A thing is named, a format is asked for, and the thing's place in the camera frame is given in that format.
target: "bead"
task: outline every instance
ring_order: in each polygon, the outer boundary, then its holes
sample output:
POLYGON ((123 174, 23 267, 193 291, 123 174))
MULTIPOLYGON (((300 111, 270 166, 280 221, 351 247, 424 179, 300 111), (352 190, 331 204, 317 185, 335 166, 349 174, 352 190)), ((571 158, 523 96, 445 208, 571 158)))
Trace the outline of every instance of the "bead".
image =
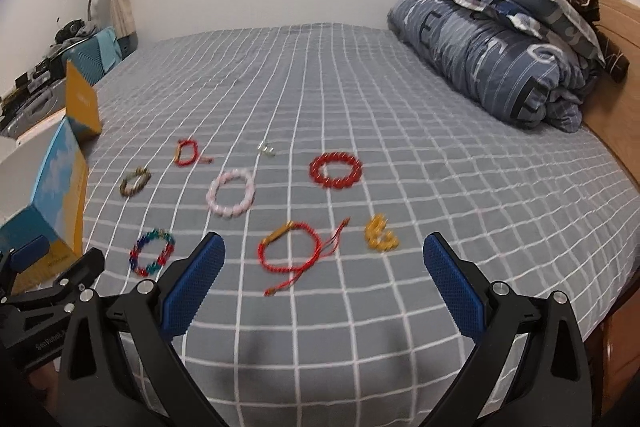
POLYGON ((140 277, 148 277, 149 274, 153 275, 157 273, 162 269, 162 266, 166 264, 167 259, 173 253, 174 245, 174 236, 166 230, 153 229, 146 232, 136 241, 135 247, 129 253, 129 266, 131 267, 131 270, 140 275, 140 277), (162 253, 153 263, 149 263, 145 268, 138 267, 138 256, 140 254, 140 250, 154 239, 162 239, 166 241, 166 245, 164 246, 162 253))
POLYGON ((309 177, 325 188, 349 188, 362 177, 362 163, 348 152, 323 153, 309 163, 309 177), (341 162, 351 166, 348 176, 342 178, 329 178, 321 174, 320 169, 327 163, 341 162))
POLYGON ((382 214, 376 214, 366 224, 364 229, 365 241, 369 248, 378 251, 389 251, 400 245, 400 240, 395 233, 386 230, 386 218, 382 214))
POLYGON ((338 248, 338 245, 340 242, 340 232, 344 227, 347 226, 348 223, 349 223, 349 219, 343 220, 340 223, 340 226, 335 231, 334 236, 324 243, 322 243, 322 240, 320 239, 320 236, 318 235, 318 233, 314 229, 312 229, 308 224, 297 223, 293 221, 289 221, 284 226, 280 227, 275 232, 268 235, 268 237, 265 237, 262 241, 260 241, 260 243, 258 243, 258 248, 257 248, 258 261, 260 262, 260 265, 262 265, 262 267, 265 270, 272 273, 292 274, 291 277, 285 282, 277 286, 268 288, 264 292, 264 295, 265 296, 275 295, 276 292, 290 287, 302 276, 302 274, 306 270, 311 268, 316 263, 316 261, 318 261, 318 259, 320 259, 321 257, 327 257, 329 255, 332 255, 335 252, 335 250, 337 250, 338 248), (284 234, 286 234, 290 230, 304 230, 313 238, 316 244, 316 247, 314 248, 314 253, 312 254, 312 256, 306 261, 306 263, 301 264, 299 266, 273 266, 272 264, 267 263, 264 257, 264 251, 266 249, 266 246, 272 243, 273 241, 276 241, 278 238, 282 237, 284 234), (331 251, 329 251, 328 253, 322 253, 322 251, 332 243, 333 243, 333 248, 331 249, 331 251))
POLYGON ((151 172, 149 172, 148 169, 143 167, 136 168, 134 172, 127 174, 120 183, 120 195, 123 198, 129 198, 138 194, 143 188, 145 188, 150 179, 151 172), (127 184, 135 178, 138 178, 138 181, 133 185, 133 187, 127 187, 127 184))
POLYGON ((206 200, 211 212, 222 217, 238 217, 244 214, 251 207, 255 197, 254 178, 247 169, 232 169, 230 171, 221 172, 220 175, 212 182, 207 192, 206 200), (234 206, 221 206, 216 203, 216 195, 221 185, 237 179, 244 179, 244 198, 234 206))

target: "lamp arm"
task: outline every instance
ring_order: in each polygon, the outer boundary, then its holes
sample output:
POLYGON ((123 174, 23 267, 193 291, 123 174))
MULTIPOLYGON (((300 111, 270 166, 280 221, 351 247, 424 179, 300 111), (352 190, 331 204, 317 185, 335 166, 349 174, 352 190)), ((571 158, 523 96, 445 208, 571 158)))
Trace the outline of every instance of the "lamp arm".
POLYGON ((86 21, 89 22, 91 20, 91 1, 86 5, 86 21))

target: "gray bedsheet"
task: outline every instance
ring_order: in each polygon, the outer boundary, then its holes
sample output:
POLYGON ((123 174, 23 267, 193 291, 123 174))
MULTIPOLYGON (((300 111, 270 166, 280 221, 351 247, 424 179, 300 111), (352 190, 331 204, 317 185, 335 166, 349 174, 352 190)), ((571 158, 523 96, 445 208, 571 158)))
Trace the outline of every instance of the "gray bedsheet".
MULTIPOLYGON (((223 236, 225 267, 174 344, 232 427, 422 419, 472 349, 424 269, 428 233, 442 232, 490 280, 520 293, 564 290, 584 335, 634 264, 640 196, 593 135, 495 120, 388 31, 325 23, 173 39, 134 53, 97 90, 104 131, 89 158, 84 212, 85 245, 106 252, 97 289, 138 282, 128 252, 146 230, 174 232, 174 259, 207 230, 223 236), (172 164, 177 140, 190 136, 213 165, 172 164), (277 156, 257 155, 265 138, 277 156), (343 191, 310 183, 308 163, 324 150, 356 153, 362 181, 343 191), (137 166, 151 169, 151 181, 125 200, 120 179, 137 166), (207 212, 205 192, 235 167, 255 172, 257 193, 247 214, 226 220, 207 212), (385 254, 363 238, 378 212, 401 241, 385 254), (283 278, 259 266, 261 238, 288 219, 328 237, 346 216, 337 255, 291 291, 262 296, 283 278)), ((220 200, 242 192, 224 188, 220 200)), ((311 245, 295 233, 268 257, 303 262, 311 245)), ((150 245, 143 261, 159 250, 150 245)), ((125 346, 143 377, 130 339, 125 346)))

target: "blue gripper pad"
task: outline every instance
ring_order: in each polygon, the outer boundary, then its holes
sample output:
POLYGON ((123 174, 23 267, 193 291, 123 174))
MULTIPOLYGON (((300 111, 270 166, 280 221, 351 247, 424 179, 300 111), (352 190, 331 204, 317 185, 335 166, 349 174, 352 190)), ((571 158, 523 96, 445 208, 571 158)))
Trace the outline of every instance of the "blue gripper pad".
POLYGON ((462 272, 460 261, 439 233, 432 233, 422 247, 424 265, 436 284, 458 330, 478 344, 486 328, 485 308, 482 299, 462 272))
POLYGON ((225 242, 219 235, 207 234, 191 253, 189 261, 190 265, 162 303, 160 330, 167 341, 187 332, 209 288, 225 264, 225 242))
POLYGON ((9 266, 16 273, 22 273, 47 253, 49 253, 49 239, 43 235, 38 236, 11 254, 9 266))

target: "brown beaded bracelet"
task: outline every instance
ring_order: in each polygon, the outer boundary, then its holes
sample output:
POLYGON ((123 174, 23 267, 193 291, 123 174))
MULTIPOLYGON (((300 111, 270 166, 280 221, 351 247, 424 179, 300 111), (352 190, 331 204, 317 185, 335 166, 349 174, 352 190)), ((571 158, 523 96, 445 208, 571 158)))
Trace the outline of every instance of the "brown beaded bracelet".
POLYGON ((151 172, 149 172, 149 169, 138 167, 135 172, 124 176, 122 183, 120 183, 120 195, 123 198, 130 198, 131 196, 135 196, 140 192, 140 190, 145 188, 150 179, 151 172), (139 178, 136 184, 131 188, 127 187, 127 184, 136 178, 139 178))

